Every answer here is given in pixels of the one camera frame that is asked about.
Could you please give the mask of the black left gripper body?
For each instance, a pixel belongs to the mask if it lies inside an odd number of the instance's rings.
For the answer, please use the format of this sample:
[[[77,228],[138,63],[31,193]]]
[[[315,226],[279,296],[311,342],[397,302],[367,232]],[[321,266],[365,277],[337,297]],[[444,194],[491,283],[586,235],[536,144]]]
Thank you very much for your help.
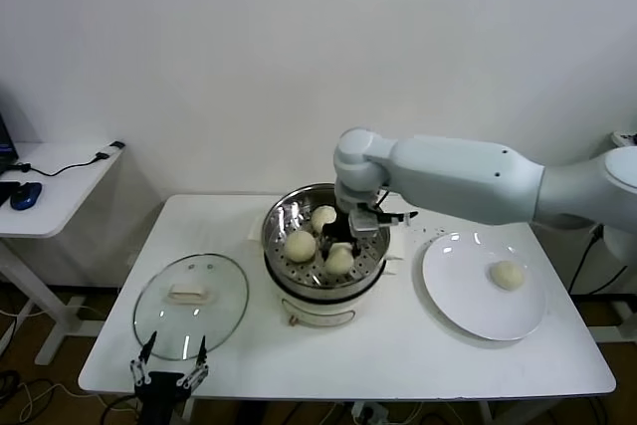
[[[170,424],[175,407],[188,399],[184,377],[179,372],[152,371],[149,383],[135,387],[135,396],[141,402],[139,425]]]

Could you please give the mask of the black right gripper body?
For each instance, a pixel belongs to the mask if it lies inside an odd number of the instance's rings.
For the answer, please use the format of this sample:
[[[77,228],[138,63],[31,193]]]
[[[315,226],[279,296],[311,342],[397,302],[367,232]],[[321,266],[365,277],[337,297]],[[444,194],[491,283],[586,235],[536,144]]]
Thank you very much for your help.
[[[353,243],[349,226],[348,214],[341,211],[337,205],[334,206],[335,219],[331,223],[325,224],[325,237],[335,243]]]

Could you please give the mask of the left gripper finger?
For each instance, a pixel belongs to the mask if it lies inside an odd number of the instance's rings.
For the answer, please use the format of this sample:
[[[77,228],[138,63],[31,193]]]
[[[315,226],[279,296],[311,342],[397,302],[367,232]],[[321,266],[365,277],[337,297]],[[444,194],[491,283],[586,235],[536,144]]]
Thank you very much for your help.
[[[178,387],[184,390],[195,390],[208,376],[206,336],[201,338],[194,368],[177,380]]]
[[[147,369],[147,363],[151,356],[152,349],[154,347],[157,337],[157,331],[154,331],[150,336],[150,339],[142,346],[141,351],[137,358],[133,359],[129,363],[129,369],[132,374],[133,384],[135,386],[142,386],[149,384],[151,379]]]

